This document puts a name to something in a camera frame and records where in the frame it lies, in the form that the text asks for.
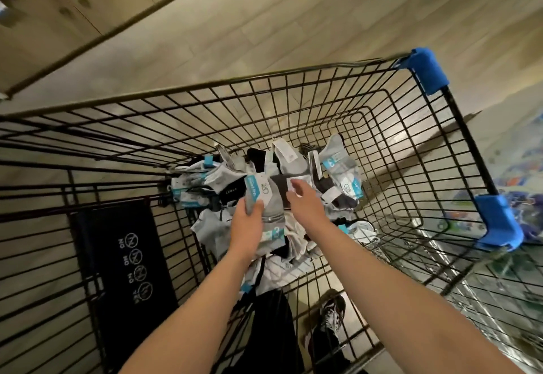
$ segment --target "person's left arm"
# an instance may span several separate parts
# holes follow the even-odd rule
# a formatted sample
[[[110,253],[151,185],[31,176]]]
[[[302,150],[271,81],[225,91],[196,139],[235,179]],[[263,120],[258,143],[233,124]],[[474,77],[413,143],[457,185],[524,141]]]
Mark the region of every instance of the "person's left arm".
[[[247,215],[245,200],[238,202],[227,254],[187,302],[134,351],[120,374],[209,373],[262,236],[263,209],[259,202]]]

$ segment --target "black sneaker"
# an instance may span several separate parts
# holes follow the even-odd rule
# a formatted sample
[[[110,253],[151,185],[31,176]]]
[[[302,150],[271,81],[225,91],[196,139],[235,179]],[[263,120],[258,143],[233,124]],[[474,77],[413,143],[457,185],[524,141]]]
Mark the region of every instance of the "black sneaker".
[[[311,338],[313,336],[313,331],[325,331],[328,328],[332,330],[337,337],[343,318],[345,317],[345,310],[347,308],[345,299],[334,289],[329,290],[327,294],[330,294],[332,297],[321,305],[319,323],[312,327],[305,337],[304,345],[306,350],[308,350],[309,355],[312,355]]]

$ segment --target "wire mesh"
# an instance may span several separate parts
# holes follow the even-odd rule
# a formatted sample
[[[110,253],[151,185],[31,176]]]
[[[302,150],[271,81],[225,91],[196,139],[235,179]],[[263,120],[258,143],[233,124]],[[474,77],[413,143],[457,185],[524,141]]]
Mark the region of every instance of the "wire mesh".
[[[462,273],[483,253],[485,225],[473,196],[495,193],[482,159],[445,87],[424,94],[401,57],[331,64],[248,78],[5,115],[0,122],[0,372],[110,372],[94,304],[98,275],[83,276],[70,218],[89,207],[146,199],[152,207],[182,304],[216,260],[190,231],[195,213],[169,204],[167,169],[214,151],[325,145],[340,133],[363,172],[357,217],[378,229],[368,247],[440,293],[509,357],[541,368],[540,247],[524,245],[533,267],[492,263]],[[507,261],[508,256],[500,261]],[[325,258],[283,287],[296,335],[314,323],[330,289],[347,299],[343,352],[362,366],[383,349],[343,292]],[[214,365],[241,355],[253,304],[238,304]],[[304,354],[306,372],[313,369]]]

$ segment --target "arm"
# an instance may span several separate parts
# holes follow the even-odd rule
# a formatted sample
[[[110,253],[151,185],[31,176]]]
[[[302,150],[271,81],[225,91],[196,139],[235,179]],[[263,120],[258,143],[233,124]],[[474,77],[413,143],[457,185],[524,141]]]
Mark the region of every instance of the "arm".
[[[134,351],[120,374],[207,374],[262,236],[262,202],[236,207],[227,254],[196,292]]]
[[[295,218],[405,373],[522,373],[445,299],[380,261],[332,224],[307,183],[292,182],[302,195],[287,195]]]

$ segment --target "hand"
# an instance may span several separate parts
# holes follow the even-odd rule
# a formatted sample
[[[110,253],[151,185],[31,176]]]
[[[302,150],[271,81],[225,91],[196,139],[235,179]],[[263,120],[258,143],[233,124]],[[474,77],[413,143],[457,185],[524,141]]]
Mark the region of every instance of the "hand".
[[[232,218],[231,239],[228,252],[239,255],[243,261],[248,264],[256,253],[258,243],[262,238],[262,212],[264,203],[257,201],[253,206],[251,215],[245,211],[245,198],[241,198],[236,206],[234,217]]]
[[[293,179],[296,192],[287,191],[287,199],[294,218],[305,229],[318,227],[323,221],[328,222],[324,206],[311,186],[302,179]]]

